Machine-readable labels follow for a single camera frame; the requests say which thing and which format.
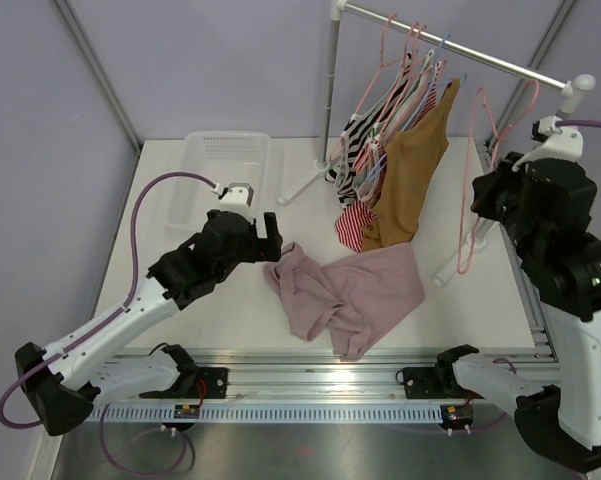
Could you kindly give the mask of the blue wire hanger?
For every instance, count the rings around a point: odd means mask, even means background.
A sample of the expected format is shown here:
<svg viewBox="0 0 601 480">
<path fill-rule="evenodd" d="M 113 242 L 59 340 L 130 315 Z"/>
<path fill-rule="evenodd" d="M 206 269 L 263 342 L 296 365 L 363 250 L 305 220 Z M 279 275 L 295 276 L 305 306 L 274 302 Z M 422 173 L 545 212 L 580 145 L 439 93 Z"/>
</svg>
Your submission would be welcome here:
<svg viewBox="0 0 601 480">
<path fill-rule="evenodd" d="M 386 147 L 394 134 L 411 128 L 421 117 L 422 110 L 435 103 L 439 74 L 444 68 L 444 61 L 438 61 L 437 54 L 450 37 L 450 34 L 446 34 L 439 45 L 427 53 L 420 73 L 410 83 L 406 97 L 393 109 L 390 119 L 372 141 L 370 158 L 362 171 L 364 181 L 375 180 L 386 166 Z"/>
</svg>

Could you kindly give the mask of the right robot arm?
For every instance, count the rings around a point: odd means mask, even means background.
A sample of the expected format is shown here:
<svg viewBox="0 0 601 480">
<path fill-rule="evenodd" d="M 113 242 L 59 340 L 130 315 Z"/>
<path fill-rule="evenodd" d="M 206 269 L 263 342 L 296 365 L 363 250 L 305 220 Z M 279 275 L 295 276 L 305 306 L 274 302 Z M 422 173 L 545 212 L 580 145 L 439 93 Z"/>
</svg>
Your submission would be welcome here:
<svg viewBox="0 0 601 480">
<path fill-rule="evenodd" d="M 551 310 L 555 384 L 526 380 L 476 348 L 440 353 L 436 389 L 473 393 L 508 414 L 536 454 L 581 474 L 601 470 L 601 240 L 588 226 L 597 187 L 576 162 L 512 152 L 473 183 L 472 211 L 500 224 Z"/>
</svg>

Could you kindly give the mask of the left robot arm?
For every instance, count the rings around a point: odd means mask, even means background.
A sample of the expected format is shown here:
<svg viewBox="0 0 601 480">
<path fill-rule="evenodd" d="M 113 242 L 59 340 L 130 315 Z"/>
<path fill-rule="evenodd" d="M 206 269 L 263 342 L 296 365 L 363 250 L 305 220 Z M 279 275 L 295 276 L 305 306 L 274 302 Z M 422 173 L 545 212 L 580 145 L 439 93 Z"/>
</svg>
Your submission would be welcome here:
<svg viewBox="0 0 601 480">
<path fill-rule="evenodd" d="M 211 210 L 201 232 L 163 254 L 120 304 L 45 347 L 28 342 L 15 353 L 20 389 L 51 436 L 70 432 L 106 404 L 140 396 L 187 398 L 199 393 L 199 367 L 184 347 L 167 344 L 144 357 L 113 356 L 151 327 L 211 294 L 243 263 L 281 257 L 275 213 L 255 221 Z"/>
</svg>

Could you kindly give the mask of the tan tank top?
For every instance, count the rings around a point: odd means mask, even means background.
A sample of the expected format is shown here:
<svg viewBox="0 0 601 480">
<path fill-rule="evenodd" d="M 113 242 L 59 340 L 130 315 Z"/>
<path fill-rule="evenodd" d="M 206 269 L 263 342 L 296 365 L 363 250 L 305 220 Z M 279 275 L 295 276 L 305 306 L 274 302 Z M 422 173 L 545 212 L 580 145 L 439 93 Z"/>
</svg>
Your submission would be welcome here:
<svg viewBox="0 0 601 480">
<path fill-rule="evenodd" d="M 460 87 L 461 80 L 452 79 L 422 120 L 393 136 L 381 194 L 371 208 L 375 219 L 362 229 L 364 252 L 410 242 L 418 232 L 429 185 L 449 145 L 447 121 Z"/>
</svg>

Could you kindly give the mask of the mauve tank top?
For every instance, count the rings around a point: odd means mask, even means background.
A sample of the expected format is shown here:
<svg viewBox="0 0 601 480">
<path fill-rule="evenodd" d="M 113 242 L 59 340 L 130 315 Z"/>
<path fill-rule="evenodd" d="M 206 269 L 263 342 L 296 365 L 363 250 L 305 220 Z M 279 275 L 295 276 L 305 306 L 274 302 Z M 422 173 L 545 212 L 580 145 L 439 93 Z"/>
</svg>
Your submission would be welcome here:
<svg viewBox="0 0 601 480">
<path fill-rule="evenodd" d="M 409 243 L 321 265 L 295 242 L 263 268 L 295 337 L 330 334 L 333 353 L 358 360 L 425 300 Z"/>
</svg>

